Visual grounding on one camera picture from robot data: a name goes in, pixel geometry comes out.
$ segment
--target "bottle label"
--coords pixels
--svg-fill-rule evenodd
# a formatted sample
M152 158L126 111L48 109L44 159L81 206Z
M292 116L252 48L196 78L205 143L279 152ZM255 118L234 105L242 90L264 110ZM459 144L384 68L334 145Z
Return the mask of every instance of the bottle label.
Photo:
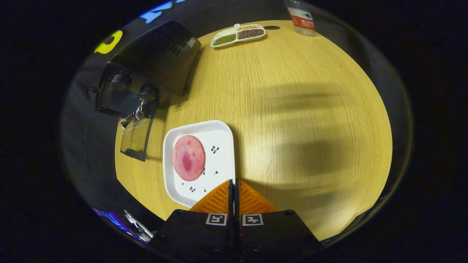
M314 19L309 12L288 7L292 22L296 27L315 30Z

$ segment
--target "blue light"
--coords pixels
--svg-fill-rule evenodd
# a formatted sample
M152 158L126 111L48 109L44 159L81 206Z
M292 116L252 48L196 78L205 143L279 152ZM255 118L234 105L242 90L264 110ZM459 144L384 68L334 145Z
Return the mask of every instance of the blue light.
M153 13L154 10L151 10L149 12L146 12L142 15L140 15L141 18L144 18L146 19L146 24L148 23L151 23L154 19L158 18L158 16L160 16L162 14L161 11L157 12L157 13Z
M159 11L159 10L165 10L165 9L169 9L172 7L172 1L169 1L165 4L162 4L156 8L153 9L153 11Z

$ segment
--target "yellow sign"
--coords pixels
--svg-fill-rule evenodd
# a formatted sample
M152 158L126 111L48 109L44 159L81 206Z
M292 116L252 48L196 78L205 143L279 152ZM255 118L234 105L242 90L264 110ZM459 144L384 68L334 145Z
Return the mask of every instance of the yellow sign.
M96 52L99 52L101 54L107 54L109 53L111 50L114 49L114 47L117 45L117 43L120 41L120 39L122 38L122 31L121 30L117 30L114 34L110 35L111 37L114 37L114 40L112 40L112 42L110 44L106 44L104 42L102 42L97 48L96 50L94 50L94 53Z

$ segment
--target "wood grain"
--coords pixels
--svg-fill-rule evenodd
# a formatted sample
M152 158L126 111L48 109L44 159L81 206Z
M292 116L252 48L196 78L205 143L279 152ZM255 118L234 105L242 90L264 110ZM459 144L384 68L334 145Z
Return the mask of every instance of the wood grain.
M252 23L281 29L220 49L209 46L219 31L199 38L190 92L159 109L146 162L120 153L117 128L117 178L163 219L188 209L165 191L162 142L172 128L218 119L234 134L237 178L326 239L372 207L385 185L387 112L364 71L328 39L300 35L291 21Z

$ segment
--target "knob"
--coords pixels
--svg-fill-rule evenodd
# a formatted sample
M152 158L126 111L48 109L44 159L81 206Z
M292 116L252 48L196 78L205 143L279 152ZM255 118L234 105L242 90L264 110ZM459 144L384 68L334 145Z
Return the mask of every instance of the knob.
M117 74L110 81L109 86L117 90L125 90L130 84L130 78L125 74Z
M156 99L158 90L155 86L145 84L140 89L140 99L142 101L152 102Z

